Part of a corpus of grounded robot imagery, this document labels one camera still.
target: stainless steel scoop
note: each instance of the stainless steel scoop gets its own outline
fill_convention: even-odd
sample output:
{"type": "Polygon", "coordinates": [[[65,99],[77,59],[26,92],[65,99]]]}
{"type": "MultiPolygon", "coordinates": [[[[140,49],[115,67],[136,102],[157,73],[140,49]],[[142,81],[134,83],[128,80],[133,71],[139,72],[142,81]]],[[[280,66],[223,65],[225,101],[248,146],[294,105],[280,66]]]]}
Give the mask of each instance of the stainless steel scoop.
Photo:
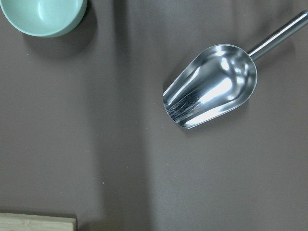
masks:
{"type": "Polygon", "coordinates": [[[247,53],[229,44],[206,49],[164,92],[165,110],[190,129],[239,107],[257,84],[254,61],[307,23],[303,11],[247,53]]]}

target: mint green bowl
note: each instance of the mint green bowl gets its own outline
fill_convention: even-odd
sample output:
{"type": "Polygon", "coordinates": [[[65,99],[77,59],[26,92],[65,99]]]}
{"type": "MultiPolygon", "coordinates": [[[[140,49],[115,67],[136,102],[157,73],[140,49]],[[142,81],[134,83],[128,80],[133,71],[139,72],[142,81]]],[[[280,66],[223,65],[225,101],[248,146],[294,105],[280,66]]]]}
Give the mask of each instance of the mint green bowl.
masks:
{"type": "Polygon", "coordinates": [[[57,37],[81,21],[87,0],[0,0],[9,22],[21,32],[38,37],[57,37]]]}

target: scoop handle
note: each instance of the scoop handle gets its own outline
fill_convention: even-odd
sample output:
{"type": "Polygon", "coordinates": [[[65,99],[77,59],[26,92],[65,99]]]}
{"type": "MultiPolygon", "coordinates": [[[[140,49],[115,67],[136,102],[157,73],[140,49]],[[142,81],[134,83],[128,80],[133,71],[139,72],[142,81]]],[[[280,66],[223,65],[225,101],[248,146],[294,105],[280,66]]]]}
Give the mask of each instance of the scoop handle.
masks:
{"type": "Polygon", "coordinates": [[[308,23],[308,12],[302,11],[248,52],[255,61],[308,23]]]}

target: wooden cutting board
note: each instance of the wooden cutting board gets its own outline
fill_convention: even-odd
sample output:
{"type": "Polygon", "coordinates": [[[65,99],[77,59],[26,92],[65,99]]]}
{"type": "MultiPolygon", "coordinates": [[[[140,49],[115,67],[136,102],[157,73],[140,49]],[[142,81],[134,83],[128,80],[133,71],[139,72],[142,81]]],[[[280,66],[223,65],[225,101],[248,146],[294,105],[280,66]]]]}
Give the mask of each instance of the wooden cutting board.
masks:
{"type": "Polygon", "coordinates": [[[76,231],[75,218],[0,213],[0,231],[76,231]]]}

